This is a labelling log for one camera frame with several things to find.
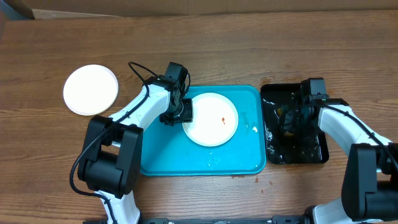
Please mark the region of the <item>green yellow scrub sponge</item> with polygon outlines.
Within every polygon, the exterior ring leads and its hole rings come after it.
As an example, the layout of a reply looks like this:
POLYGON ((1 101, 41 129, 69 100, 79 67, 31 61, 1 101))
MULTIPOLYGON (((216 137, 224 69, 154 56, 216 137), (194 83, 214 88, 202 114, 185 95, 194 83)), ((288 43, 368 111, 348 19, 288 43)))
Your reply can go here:
POLYGON ((283 137, 292 138, 295 135, 295 112, 283 106, 275 112, 278 116, 279 132, 283 137))

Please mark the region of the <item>white plate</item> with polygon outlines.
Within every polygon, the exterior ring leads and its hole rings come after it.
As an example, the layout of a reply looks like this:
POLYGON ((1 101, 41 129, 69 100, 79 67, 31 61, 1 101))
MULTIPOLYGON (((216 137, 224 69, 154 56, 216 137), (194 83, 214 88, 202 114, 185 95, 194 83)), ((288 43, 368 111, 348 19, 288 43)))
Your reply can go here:
POLYGON ((235 105, 218 93, 202 93, 193 97, 193 119, 183 123, 190 140, 205 147, 220 146, 235 134, 239 116, 235 105))
POLYGON ((92 116, 106 111, 116 101, 119 84, 115 74, 102 65, 75 70, 63 87, 63 99, 74 113, 92 116))

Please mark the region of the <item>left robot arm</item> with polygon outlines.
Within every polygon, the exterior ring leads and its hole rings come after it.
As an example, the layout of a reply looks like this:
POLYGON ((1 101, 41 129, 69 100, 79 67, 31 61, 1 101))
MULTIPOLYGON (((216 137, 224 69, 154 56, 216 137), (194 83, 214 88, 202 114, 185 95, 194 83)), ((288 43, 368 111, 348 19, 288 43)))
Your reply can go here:
POLYGON ((140 94, 110 117, 96 115, 88 123, 83 149, 72 165, 69 182, 80 195, 104 205, 105 223, 138 223, 140 211, 133 189, 141 168, 144 131, 155 119, 167 126, 193 120, 186 98, 190 74, 170 62, 163 75, 143 80, 140 94))

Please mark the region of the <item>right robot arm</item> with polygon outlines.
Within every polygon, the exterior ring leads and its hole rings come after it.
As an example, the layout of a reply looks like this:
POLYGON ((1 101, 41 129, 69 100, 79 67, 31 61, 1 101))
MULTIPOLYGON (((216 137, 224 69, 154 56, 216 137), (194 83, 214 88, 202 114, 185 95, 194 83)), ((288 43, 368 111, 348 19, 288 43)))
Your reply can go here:
POLYGON ((283 136, 303 140, 321 131, 348 156, 340 198, 309 209, 307 221, 397 220, 397 144, 362 122, 345 100, 330 98, 324 79, 302 81, 292 100, 275 112, 283 136))

